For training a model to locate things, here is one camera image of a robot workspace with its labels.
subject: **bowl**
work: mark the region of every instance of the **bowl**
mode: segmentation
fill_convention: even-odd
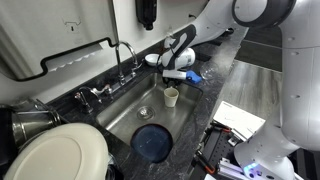
[[[156,66],[159,58],[159,54],[148,54],[144,58],[149,66]]]

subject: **faucet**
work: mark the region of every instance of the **faucet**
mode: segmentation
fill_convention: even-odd
[[[132,72],[131,72],[132,78],[136,76],[135,70],[139,69],[141,67],[142,63],[140,65],[138,64],[137,55],[136,55],[135,51],[133,50],[132,46],[128,42],[119,41],[119,43],[116,45],[116,56],[117,56],[118,71],[119,71],[119,83],[120,83],[120,85],[124,85],[127,81],[126,81],[125,76],[123,75],[122,68],[121,68],[121,60],[120,60],[120,53],[119,53],[119,46],[121,44],[125,45],[129,49],[129,51],[132,55],[132,58],[133,58],[133,64],[135,65],[135,67],[131,69],[132,70]]]

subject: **stainless steel sink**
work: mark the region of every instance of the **stainless steel sink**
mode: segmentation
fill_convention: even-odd
[[[97,122],[130,145],[133,133],[146,124],[160,124],[167,128],[176,142],[184,125],[192,119],[202,91],[181,84],[174,108],[164,104],[166,88],[160,74],[150,74],[97,116]]]

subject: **wall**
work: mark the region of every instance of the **wall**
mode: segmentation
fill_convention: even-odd
[[[154,30],[148,32],[137,22],[135,0],[114,0],[119,39],[129,42],[136,52],[140,52],[163,39],[170,27],[173,31],[184,27],[192,20],[188,14],[198,15],[205,3],[206,0],[158,0],[158,18]],[[124,48],[120,48],[120,51],[122,60],[129,57],[129,52]],[[11,103],[23,97],[48,102],[114,65],[114,49],[105,47],[86,60],[36,80],[15,82],[0,74],[0,103]]]

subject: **soap dispenser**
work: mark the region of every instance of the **soap dispenser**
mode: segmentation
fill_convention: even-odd
[[[138,21],[144,28],[152,30],[157,19],[157,0],[136,0],[136,12]]]

